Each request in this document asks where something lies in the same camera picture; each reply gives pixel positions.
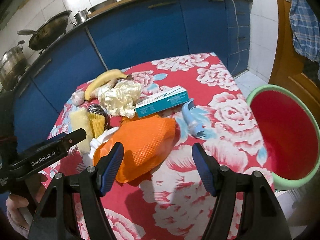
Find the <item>person's left hand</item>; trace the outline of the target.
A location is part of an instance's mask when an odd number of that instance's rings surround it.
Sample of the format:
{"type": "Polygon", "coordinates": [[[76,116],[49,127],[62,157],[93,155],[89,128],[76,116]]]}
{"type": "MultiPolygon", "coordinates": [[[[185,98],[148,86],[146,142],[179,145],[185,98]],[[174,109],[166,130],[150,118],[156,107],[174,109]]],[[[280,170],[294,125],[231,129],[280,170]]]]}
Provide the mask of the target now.
{"type": "MultiPolygon", "coordinates": [[[[34,174],[27,180],[27,187],[37,203],[41,201],[46,191],[43,182],[47,180],[47,177],[41,173],[34,174]]],[[[27,207],[28,204],[26,198],[13,193],[9,194],[6,200],[8,221],[13,229],[24,238],[28,238],[30,225],[21,214],[20,209],[27,207]]]]}

